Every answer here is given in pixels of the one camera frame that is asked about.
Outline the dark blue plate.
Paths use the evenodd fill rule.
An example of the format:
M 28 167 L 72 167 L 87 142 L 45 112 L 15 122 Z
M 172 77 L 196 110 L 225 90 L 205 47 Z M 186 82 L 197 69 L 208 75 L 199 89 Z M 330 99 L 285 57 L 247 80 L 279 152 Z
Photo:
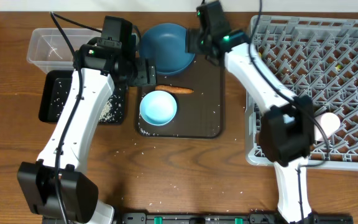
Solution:
M 176 75 L 184 71 L 195 58 L 186 52 L 186 28 L 173 23 L 153 26 L 142 36 L 140 56 L 155 61 L 159 75 Z

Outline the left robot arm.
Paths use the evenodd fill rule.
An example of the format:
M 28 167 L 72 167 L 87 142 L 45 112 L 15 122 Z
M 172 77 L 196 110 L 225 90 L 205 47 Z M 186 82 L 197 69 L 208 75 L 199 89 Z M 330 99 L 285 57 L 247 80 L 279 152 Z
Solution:
M 114 208 L 99 199 L 86 176 L 99 117 L 114 86 L 156 84 L 153 61 L 136 56 L 131 22 L 106 16 L 100 36 L 72 50 L 68 98 L 48 143 L 35 162 L 23 162 L 17 179 L 32 213 L 59 223 L 113 223 Z

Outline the light blue bowl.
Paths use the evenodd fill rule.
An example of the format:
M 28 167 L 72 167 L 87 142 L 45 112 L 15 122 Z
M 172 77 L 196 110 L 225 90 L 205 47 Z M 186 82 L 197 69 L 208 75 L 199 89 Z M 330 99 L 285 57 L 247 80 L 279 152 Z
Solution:
M 165 126 L 175 117 L 177 109 L 177 101 L 170 93 L 156 90 L 143 97 L 139 113 L 146 123 Z

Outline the white rice pile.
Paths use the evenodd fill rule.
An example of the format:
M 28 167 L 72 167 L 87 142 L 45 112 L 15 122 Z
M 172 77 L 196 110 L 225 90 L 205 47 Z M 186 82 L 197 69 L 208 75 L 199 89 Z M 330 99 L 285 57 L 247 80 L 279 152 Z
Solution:
M 100 123 L 107 123 L 107 122 L 110 122 L 110 120 L 112 120 L 111 110 L 112 110 L 112 103 L 111 103 L 111 100 L 108 100 L 100 114 L 100 117 L 99 117 Z

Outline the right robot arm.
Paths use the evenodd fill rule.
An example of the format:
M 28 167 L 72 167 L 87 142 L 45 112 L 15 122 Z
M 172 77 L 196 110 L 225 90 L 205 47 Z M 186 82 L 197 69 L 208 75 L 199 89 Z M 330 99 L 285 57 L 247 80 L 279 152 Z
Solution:
M 204 55 L 233 74 L 261 113 L 259 146 L 275 168 L 277 210 L 287 223 L 307 223 L 306 165 L 314 142 L 313 104 L 285 87 L 266 66 L 253 37 L 234 30 L 219 1 L 203 1 L 196 8 L 199 29 L 186 32 L 186 51 Z

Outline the pink plastic cup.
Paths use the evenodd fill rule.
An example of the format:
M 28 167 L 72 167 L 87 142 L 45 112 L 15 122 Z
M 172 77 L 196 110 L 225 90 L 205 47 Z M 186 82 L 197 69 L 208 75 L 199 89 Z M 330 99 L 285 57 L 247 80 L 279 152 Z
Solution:
M 341 121 L 334 113 L 323 113 L 315 117 L 317 123 L 322 127 L 327 138 L 331 137 L 341 125 Z

